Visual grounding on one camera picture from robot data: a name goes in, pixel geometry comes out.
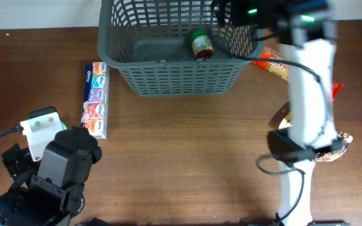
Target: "basket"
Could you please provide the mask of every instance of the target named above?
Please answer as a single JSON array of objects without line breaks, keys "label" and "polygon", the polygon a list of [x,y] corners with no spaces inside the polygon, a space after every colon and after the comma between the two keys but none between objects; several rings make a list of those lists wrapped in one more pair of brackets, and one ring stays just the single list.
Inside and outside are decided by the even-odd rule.
[{"label": "basket", "polygon": [[[259,31],[233,27],[230,3],[225,26],[219,27],[211,2],[102,0],[98,54],[143,97],[222,94],[249,62],[230,58],[217,46],[258,57],[265,44],[250,42]],[[211,34],[214,55],[208,60],[194,58],[189,36],[196,29]]]}]

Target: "white wall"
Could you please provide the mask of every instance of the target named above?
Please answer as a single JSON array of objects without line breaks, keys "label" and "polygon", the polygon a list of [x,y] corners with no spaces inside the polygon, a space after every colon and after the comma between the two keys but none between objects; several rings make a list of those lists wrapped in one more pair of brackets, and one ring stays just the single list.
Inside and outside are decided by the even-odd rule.
[{"label": "white wall", "polygon": [[[362,19],[362,0],[329,0],[336,19]],[[98,26],[101,0],[0,0],[0,29]]]}]

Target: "wooden surface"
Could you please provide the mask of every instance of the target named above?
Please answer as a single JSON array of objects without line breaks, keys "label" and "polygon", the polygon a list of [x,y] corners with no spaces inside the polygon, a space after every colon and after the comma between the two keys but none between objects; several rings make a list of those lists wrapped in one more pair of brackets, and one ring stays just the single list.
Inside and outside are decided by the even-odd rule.
[{"label": "wooden surface", "polygon": [[[362,21],[339,24],[334,79],[345,83],[336,127],[354,137],[348,152],[318,164],[311,211],[316,220],[362,225]],[[27,113],[55,106],[80,124],[84,65],[98,60],[97,28],[0,31],[0,131]],[[144,99],[111,70],[108,140],[86,182],[86,206],[74,223],[221,223],[273,217],[279,179],[255,159],[269,153],[269,120],[288,100],[286,82],[248,65],[220,96]],[[0,139],[0,195],[11,184],[1,153],[26,139]],[[276,169],[269,162],[268,167]]]}]

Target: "cable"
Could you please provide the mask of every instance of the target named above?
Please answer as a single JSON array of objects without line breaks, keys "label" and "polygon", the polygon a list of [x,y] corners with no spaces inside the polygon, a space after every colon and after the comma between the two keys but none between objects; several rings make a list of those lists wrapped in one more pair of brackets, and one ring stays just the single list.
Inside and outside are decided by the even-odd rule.
[{"label": "cable", "polygon": [[281,223],[284,219],[286,219],[286,218],[295,210],[295,208],[297,207],[297,205],[298,205],[299,202],[300,202],[302,193],[303,193],[303,191],[304,191],[304,179],[305,179],[304,175],[305,175],[305,172],[302,171],[301,169],[298,169],[298,168],[295,168],[295,167],[293,167],[291,170],[280,171],[280,172],[267,171],[267,170],[265,170],[264,168],[262,168],[262,166],[261,166],[260,163],[261,163],[263,160],[271,159],[271,158],[273,158],[273,156],[272,156],[271,154],[267,154],[267,155],[260,156],[260,157],[256,160],[256,162],[255,162],[256,167],[257,167],[260,171],[262,171],[263,173],[265,173],[265,174],[267,174],[267,175],[270,175],[270,176],[280,176],[280,175],[284,175],[284,174],[291,173],[291,172],[294,172],[294,171],[297,171],[297,172],[299,172],[299,173],[301,174],[301,187],[300,187],[299,195],[298,195],[297,199],[295,200],[295,202],[294,202],[293,206],[291,207],[291,209],[290,209],[284,216],[280,217],[280,219],[278,219],[278,220],[274,223],[274,225],[279,226],[280,223]]},{"label": "cable", "polygon": [[22,131],[23,131],[23,127],[21,127],[20,125],[16,125],[12,129],[8,129],[7,131],[0,133],[0,138],[3,136],[6,136],[8,134],[12,134],[14,132],[22,132]]},{"label": "cable", "polygon": [[250,41],[265,41],[265,40],[268,40],[268,39],[276,37],[276,36],[278,36],[278,34],[273,33],[273,34],[266,35],[266,36],[261,37],[261,38],[253,38]]},{"label": "cable", "polygon": [[29,169],[28,171],[25,171],[24,173],[20,174],[16,180],[13,181],[12,185],[9,187],[8,192],[14,192],[19,191],[22,184],[30,181],[32,175],[36,175],[37,172],[34,170]]},{"label": "cable", "polygon": [[250,36],[254,36],[255,32],[258,31],[259,25],[250,25]]}]

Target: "colorful packaging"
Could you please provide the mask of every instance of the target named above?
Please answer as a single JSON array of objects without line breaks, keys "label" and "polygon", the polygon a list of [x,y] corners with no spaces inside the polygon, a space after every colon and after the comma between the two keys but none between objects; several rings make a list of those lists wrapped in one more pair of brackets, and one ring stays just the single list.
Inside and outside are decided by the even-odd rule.
[{"label": "colorful packaging", "polygon": [[[261,56],[259,58],[262,59],[275,59],[275,60],[284,60],[284,57],[281,53],[276,50],[272,50],[271,48],[265,46]],[[280,78],[288,81],[288,65],[282,63],[273,63],[273,62],[252,62],[259,67],[268,70],[271,73],[278,75]]]},{"label": "colorful packaging", "polygon": [[91,88],[87,102],[89,104],[106,104],[107,102],[105,90],[99,88]]},{"label": "colorful packaging", "polygon": [[81,126],[96,139],[107,139],[109,70],[103,62],[86,65]]},{"label": "colorful packaging", "polygon": [[103,62],[94,62],[93,75],[107,75],[107,65]]},{"label": "colorful packaging", "polygon": [[87,104],[83,119],[103,119],[106,116],[106,107],[104,104]]},{"label": "colorful packaging", "polygon": [[106,89],[107,76],[106,75],[93,75],[92,77],[92,88]]},{"label": "colorful packaging", "polygon": [[106,124],[107,121],[102,119],[89,119],[82,123],[84,128],[89,130],[89,134],[96,138],[103,138],[105,139],[107,134]]}]

